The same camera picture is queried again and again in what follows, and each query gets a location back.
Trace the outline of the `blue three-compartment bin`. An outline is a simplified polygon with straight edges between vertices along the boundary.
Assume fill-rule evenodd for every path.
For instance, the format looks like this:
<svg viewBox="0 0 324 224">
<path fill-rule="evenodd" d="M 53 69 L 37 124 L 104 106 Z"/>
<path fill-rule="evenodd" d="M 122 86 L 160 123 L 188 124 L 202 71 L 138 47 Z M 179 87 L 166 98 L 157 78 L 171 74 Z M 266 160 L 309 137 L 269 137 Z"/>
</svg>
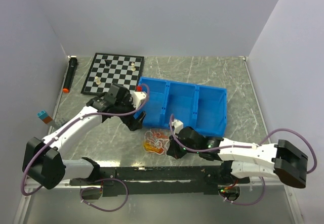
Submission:
<svg viewBox="0 0 324 224">
<path fill-rule="evenodd" d="M 222 137 L 227 125 L 227 89 L 141 77 L 150 89 L 143 126 L 169 128 L 171 114 L 204 136 Z"/>
</svg>

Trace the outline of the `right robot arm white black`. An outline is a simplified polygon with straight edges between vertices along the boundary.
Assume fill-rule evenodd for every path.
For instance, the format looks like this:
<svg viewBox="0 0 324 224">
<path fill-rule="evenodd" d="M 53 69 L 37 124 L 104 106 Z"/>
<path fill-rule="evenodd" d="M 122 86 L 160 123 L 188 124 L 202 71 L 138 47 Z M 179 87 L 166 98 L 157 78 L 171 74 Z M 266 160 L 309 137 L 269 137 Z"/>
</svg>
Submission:
<svg viewBox="0 0 324 224">
<path fill-rule="evenodd" d="M 245 177 L 267 177 L 293 188 L 306 187 L 308 157 L 287 140 L 271 144 L 244 143 L 204 137 L 190 126 L 171 125 L 170 130 L 169 156 L 180 159 L 194 153 L 208 161 L 221 161 L 221 177 L 227 183 Z"/>
</svg>

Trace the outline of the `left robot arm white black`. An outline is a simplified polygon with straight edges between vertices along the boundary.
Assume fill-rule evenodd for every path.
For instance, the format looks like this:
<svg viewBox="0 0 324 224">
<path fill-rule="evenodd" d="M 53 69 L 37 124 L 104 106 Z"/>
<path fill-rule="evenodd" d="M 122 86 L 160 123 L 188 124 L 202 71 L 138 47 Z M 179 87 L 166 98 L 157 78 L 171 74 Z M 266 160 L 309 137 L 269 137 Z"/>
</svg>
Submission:
<svg viewBox="0 0 324 224">
<path fill-rule="evenodd" d="M 107 92 L 90 99 L 75 117 L 52 134 L 30 139 L 23 160 L 21 191 L 27 177 L 48 190 L 63 180 L 97 183 L 101 176 L 97 162 L 88 157 L 64 160 L 63 156 L 82 136 L 111 117 L 120 118 L 130 131 L 141 129 L 146 116 L 142 108 L 149 100 L 150 89 L 144 83 L 140 86 L 145 90 L 130 92 L 124 86 L 113 84 Z"/>
</svg>

